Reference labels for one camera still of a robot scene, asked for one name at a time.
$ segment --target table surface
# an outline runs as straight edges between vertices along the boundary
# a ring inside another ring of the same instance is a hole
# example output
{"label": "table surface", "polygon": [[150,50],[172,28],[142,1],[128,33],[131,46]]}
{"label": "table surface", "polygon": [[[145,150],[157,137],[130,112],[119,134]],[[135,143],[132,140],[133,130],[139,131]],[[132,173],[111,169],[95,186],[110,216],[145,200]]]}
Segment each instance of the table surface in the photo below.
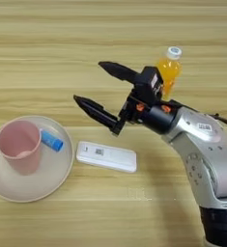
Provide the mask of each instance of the table surface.
{"label": "table surface", "polygon": [[201,246],[198,207],[178,155],[143,126],[116,138],[72,95],[117,114],[131,88],[100,60],[137,70],[183,48],[173,98],[227,118],[227,0],[0,0],[0,125],[44,115],[79,140],[137,152],[124,174],[74,161],[66,182],[32,204],[0,199],[0,246]]}

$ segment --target black cable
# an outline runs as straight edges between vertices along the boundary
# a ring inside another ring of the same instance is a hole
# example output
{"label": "black cable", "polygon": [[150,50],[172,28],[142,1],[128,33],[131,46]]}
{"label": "black cable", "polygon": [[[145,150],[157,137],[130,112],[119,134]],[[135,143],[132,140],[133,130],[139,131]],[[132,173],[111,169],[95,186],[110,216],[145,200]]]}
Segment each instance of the black cable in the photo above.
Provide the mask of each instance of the black cable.
{"label": "black cable", "polygon": [[221,122],[227,124],[227,119],[224,119],[224,118],[219,117],[219,114],[218,114],[218,113],[216,113],[216,114],[214,114],[214,115],[210,115],[210,116],[213,117],[213,118],[216,119],[216,120],[219,120],[219,121],[221,121]]}

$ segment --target white bottle cap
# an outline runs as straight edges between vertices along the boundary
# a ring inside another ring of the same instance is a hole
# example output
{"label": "white bottle cap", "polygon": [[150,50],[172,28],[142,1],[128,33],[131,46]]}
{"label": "white bottle cap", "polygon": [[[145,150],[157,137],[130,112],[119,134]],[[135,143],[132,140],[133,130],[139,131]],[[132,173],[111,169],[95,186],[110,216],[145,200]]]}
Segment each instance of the white bottle cap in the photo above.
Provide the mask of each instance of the white bottle cap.
{"label": "white bottle cap", "polygon": [[179,60],[182,56],[182,50],[177,46],[170,46],[166,56],[171,60]]}

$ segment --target orange juice bottle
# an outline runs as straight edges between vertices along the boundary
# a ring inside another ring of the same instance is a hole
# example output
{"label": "orange juice bottle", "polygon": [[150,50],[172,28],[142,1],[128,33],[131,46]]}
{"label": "orange juice bottle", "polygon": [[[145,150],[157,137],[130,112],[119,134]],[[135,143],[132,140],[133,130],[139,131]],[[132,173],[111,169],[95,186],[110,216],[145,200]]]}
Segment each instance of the orange juice bottle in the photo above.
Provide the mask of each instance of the orange juice bottle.
{"label": "orange juice bottle", "polygon": [[171,46],[168,48],[166,57],[157,62],[157,68],[163,79],[163,100],[168,100],[176,77],[179,76],[182,66],[179,62],[182,51],[179,47]]}

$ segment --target blue object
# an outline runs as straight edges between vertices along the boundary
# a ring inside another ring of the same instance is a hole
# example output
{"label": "blue object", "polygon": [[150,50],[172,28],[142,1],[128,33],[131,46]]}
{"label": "blue object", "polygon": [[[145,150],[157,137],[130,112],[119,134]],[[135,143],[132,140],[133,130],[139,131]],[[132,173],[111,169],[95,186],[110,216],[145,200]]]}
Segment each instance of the blue object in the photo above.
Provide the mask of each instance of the blue object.
{"label": "blue object", "polygon": [[63,147],[63,141],[51,135],[45,130],[41,130],[42,142],[55,151],[59,151]]}

